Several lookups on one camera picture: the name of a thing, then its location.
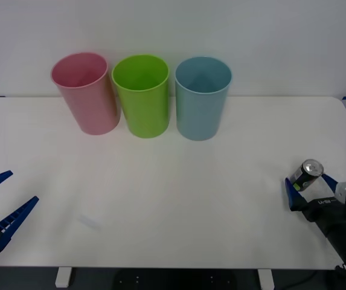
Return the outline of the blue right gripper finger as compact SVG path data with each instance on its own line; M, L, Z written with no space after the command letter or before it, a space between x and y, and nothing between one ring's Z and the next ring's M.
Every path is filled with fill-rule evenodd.
M289 208L291 211L303 211L305 199L300 195L288 178L284 180L286 193L288 197Z
M322 179L327 183L327 185L330 187L331 191L336 191L336 186L338 184L337 181L335 181L332 177L328 176L327 174L323 173L321 175Z

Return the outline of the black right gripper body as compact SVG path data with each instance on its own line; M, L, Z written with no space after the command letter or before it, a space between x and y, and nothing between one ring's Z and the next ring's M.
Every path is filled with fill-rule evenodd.
M289 207L315 223L325 237L346 232L346 206L336 198L319 198L310 202L303 197L289 198Z

